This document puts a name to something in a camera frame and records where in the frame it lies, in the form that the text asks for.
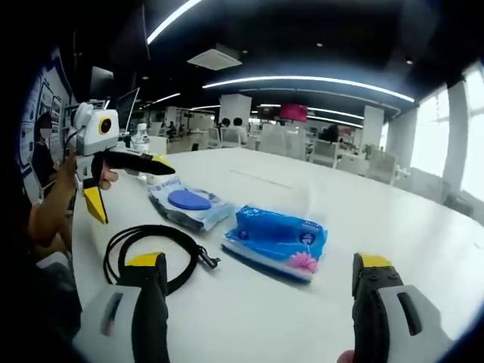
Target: cable connector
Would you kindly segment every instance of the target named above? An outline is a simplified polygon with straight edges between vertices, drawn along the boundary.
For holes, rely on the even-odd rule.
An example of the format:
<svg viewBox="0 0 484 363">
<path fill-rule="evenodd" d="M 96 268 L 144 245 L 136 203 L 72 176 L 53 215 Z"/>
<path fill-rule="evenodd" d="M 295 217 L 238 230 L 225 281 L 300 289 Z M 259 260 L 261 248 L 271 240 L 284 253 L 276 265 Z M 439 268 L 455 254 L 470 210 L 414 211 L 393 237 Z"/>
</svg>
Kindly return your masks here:
<svg viewBox="0 0 484 363">
<path fill-rule="evenodd" d="M 212 270 L 216 268 L 219 265 L 219 262 L 221 261 L 220 258 L 212 258 L 209 256 L 208 252 L 205 250 L 205 247 L 198 246 L 198 256 L 206 263 L 207 266 L 209 266 Z"/>
</svg>

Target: blue round pad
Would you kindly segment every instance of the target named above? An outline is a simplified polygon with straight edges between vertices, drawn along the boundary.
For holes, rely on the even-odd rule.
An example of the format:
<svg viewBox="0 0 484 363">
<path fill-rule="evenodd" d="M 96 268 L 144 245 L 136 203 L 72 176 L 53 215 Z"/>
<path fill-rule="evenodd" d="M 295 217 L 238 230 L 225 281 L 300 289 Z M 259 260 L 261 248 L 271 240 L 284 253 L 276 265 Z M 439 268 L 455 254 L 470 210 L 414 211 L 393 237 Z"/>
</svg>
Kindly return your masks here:
<svg viewBox="0 0 484 363">
<path fill-rule="evenodd" d="M 191 191 L 173 191 L 168 195 L 168 201 L 173 206 L 186 210 L 206 210 L 212 206 L 208 199 Z"/>
</svg>

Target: ceiling light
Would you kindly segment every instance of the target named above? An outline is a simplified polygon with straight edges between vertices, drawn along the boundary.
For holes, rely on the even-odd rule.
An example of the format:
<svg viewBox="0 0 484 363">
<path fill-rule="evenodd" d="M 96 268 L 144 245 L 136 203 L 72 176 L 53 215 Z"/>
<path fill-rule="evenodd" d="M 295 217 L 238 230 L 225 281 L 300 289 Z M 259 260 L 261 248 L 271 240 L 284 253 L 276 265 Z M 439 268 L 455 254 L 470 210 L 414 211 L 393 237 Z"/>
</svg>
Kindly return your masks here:
<svg viewBox="0 0 484 363">
<path fill-rule="evenodd" d="M 218 108 L 218 107 L 220 107 L 219 104 L 216 104 L 214 106 L 200 106 L 200 107 L 191 108 L 190 111 L 203 110 L 203 109 L 206 109 L 206 108 Z"/>
<path fill-rule="evenodd" d="M 219 87 L 221 85 L 231 85 L 231 84 L 234 84 L 234 83 L 242 83 L 242 82 L 274 81 L 274 80 L 319 81 L 319 82 L 339 83 L 339 84 L 342 84 L 342 85 L 354 85 L 355 87 L 372 89 L 372 90 L 377 91 L 377 92 L 382 92 L 382 93 L 386 93 L 388 95 L 392 95 L 392 96 L 401 98 L 402 100 L 406 100 L 406 101 L 409 101 L 409 102 L 415 102 L 415 100 L 413 98 L 410 98 L 408 96 L 402 95 L 402 94 L 397 93 L 397 92 L 389 91 L 388 89 L 376 87 L 374 85 L 367 85 L 365 83 L 360 83 L 360 82 L 346 81 L 345 79 L 336 79 L 336 78 L 327 78 L 327 77 L 313 77 L 313 76 L 261 76 L 261 77 L 239 78 L 239 79 L 232 79 L 230 81 L 211 83 L 209 85 L 205 85 L 203 88 Z"/>
<path fill-rule="evenodd" d="M 339 121 L 338 119 L 327 119 L 326 117 L 317 117 L 317 116 L 310 116 L 310 115 L 308 115 L 308 119 L 320 119 L 323 121 L 330 121 L 332 123 L 340 123 L 341 125 L 348 125 L 348 126 L 357 127 L 359 129 L 363 129 L 362 125 L 359 125 L 357 123 L 347 123 L 345 121 Z"/>
<path fill-rule="evenodd" d="M 159 100 L 156 100 L 152 104 L 157 104 L 158 102 L 165 101 L 165 100 L 168 100 L 170 98 L 178 97 L 179 95 L 180 95 L 179 93 L 175 93 L 174 95 L 171 95 L 171 96 L 168 96 L 168 97 L 164 97 L 164 98 L 160 98 Z"/>
<path fill-rule="evenodd" d="M 363 116 L 353 115 L 352 113 L 345 113 L 345 112 L 339 112 L 339 111 L 325 110 L 324 108 L 308 107 L 308 110 L 310 110 L 310 111 L 319 111 L 319 112 L 335 113 L 336 115 L 354 117 L 356 119 L 364 119 Z"/>
<path fill-rule="evenodd" d="M 202 0 L 188 0 L 185 2 L 180 8 L 175 10 L 169 17 L 167 17 L 151 34 L 148 36 L 147 43 L 151 44 L 155 38 L 161 34 L 164 29 L 166 29 L 171 23 L 177 20 L 180 16 L 183 15 L 184 12 L 193 8 L 196 4 L 201 2 Z"/>
</svg>

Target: white table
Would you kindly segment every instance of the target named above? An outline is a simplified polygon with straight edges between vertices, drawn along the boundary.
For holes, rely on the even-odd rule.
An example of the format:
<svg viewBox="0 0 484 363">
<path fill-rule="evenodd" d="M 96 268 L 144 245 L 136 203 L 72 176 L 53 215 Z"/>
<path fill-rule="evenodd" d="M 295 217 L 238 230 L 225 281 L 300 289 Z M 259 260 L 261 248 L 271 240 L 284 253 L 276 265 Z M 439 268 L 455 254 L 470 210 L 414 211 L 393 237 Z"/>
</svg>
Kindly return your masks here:
<svg viewBox="0 0 484 363">
<path fill-rule="evenodd" d="M 173 362 L 335 362 L 352 349 L 352 258 L 358 251 L 393 262 L 441 311 L 456 339 L 484 299 L 484 228 L 419 196 L 346 172 L 240 148 L 169 155 L 189 185 L 243 205 L 306 214 L 329 229 L 326 255 L 310 285 L 287 284 L 257 272 L 220 250 L 225 220 L 196 235 L 217 271 L 197 267 L 167 298 L 168 348 Z M 143 181 L 122 173 L 103 192 L 110 223 L 100 225 L 77 200 L 73 266 L 82 306 L 106 282 L 101 257 L 118 231 L 163 220 L 146 197 Z M 162 250 L 174 278 L 189 256 L 171 242 L 148 238 L 128 258 Z M 112 262 L 117 266 L 117 251 Z"/>
</svg>

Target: ceiling vent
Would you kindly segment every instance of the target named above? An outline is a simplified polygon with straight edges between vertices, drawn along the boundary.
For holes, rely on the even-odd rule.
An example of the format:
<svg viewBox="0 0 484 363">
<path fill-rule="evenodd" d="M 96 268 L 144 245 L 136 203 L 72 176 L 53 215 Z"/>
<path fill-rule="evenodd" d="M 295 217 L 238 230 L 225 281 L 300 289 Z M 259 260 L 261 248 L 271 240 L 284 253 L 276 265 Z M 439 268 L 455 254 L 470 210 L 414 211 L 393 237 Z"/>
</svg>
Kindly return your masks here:
<svg viewBox="0 0 484 363">
<path fill-rule="evenodd" d="M 187 60 L 187 62 L 209 70 L 224 70 L 225 68 L 236 67 L 242 64 L 238 60 L 237 52 L 223 45 L 217 45 L 215 48 Z"/>
</svg>

